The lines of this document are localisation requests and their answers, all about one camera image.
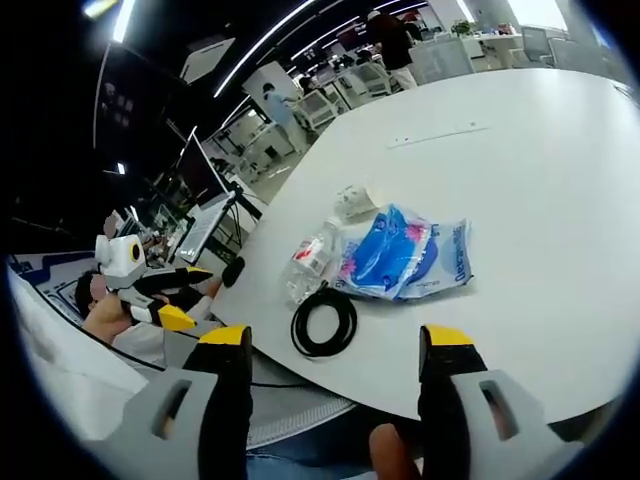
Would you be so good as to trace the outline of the person's left hand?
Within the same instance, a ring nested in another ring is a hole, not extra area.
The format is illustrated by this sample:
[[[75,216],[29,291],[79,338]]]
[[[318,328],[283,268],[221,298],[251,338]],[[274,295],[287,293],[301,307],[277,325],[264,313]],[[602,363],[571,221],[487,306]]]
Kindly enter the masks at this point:
[[[107,294],[90,310],[83,329],[105,343],[114,339],[132,326],[130,315],[123,309],[120,298]]]

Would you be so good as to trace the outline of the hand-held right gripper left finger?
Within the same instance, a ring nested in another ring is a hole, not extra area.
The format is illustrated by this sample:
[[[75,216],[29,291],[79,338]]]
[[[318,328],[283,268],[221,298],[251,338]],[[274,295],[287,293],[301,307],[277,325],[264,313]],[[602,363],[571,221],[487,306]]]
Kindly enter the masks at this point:
[[[126,404],[102,442],[102,463],[118,479],[244,479],[253,409],[252,332],[236,325],[197,342]]]

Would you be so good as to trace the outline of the person's right hand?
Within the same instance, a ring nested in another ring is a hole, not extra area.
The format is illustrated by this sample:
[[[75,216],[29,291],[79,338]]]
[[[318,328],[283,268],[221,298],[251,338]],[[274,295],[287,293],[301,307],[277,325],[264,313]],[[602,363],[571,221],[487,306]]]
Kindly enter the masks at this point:
[[[395,426],[381,424],[369,436],[369,452],[379,480],[420,479],[421,473]]]

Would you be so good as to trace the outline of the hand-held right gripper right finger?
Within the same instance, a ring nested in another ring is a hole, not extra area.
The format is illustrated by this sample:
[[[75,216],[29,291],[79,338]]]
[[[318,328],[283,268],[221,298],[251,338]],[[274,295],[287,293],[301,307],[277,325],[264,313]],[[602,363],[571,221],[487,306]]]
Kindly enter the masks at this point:
[[[450,327],[420,329],[417,411],[429,479],[550,479],[566,443],[533,395],[486,367],[471,338]]]

